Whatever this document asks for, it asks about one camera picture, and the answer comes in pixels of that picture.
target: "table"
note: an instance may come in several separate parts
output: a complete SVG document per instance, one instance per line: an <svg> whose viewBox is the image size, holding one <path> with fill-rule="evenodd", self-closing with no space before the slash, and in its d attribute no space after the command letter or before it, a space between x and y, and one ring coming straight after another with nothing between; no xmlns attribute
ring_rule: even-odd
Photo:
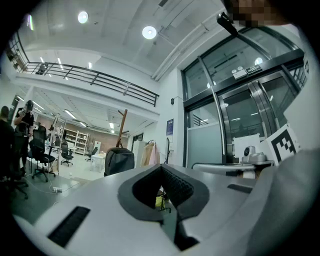
<svg viewBox="0 0 320 256"><path fill-rule="evenodd" d="M104 169L106 154L94 154L91 156L90 171L101 171Z"/></svg>

